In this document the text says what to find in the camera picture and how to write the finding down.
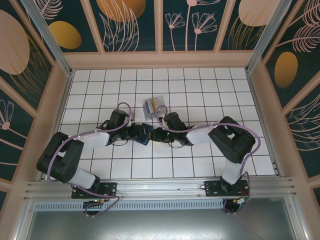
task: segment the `perforated metal strip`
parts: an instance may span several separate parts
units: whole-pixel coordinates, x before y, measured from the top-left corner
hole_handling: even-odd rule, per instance
[[[38,202],[36,212],[76,212],[83,211],[83,203],[75,202]],[[105,202],[103,206],[94,206],[89,211],[104,210],[111,203]],[[143,211],[143,210],[193,210],[193,209],[222,209],[222,199],[200,200],[155,200],[155,201],[120,201],[111,211]]]

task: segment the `grid floor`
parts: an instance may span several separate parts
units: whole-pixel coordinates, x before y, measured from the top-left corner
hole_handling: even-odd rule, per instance
[[[145,121],[142,109],[144,100],[158,96],[186,124],[205,125],[230,116],[251,128],[262,145],[244,170],[251,176],[275,174],[243,68],[77,70],[60,131],[92,131],[120,102],[132,107],[136,123],[159,127],[155,120]],[[165,143],[129,141],[83,152],[79,167],[102,179],[134,179],[221,176],[224,164],[222,153],[210,143],[174,149]]]

